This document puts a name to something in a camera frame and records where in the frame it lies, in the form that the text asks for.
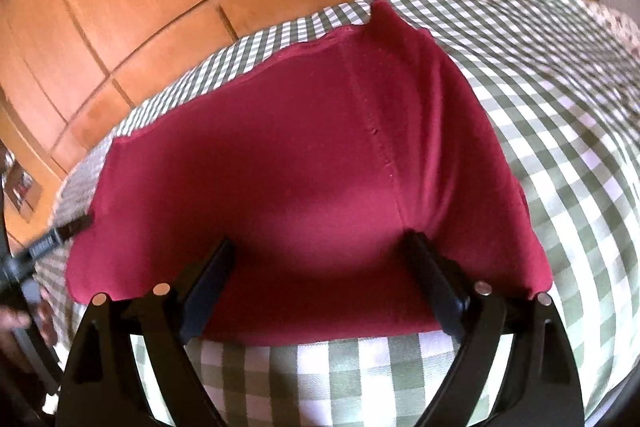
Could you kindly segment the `left hand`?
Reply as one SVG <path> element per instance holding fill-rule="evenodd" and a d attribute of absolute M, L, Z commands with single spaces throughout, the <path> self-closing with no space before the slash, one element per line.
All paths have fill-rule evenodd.
<path fill-rule="evenodd" d="M 46 288 L 40 288 L 40 303 L 36 306 L 36 317 L 40 321 L 38 326 L 42 338 L 49 347 L 58 342 L 58 335 L 53 326 L 53 310 L 50 305 L 50 295 Z M 1 306 L 1 352 L 12 362 L 24 364 L 23 352 L 15 339 L 17 329 L 26 329 L 32 320 L 26 312 L 11 307 Z"/>

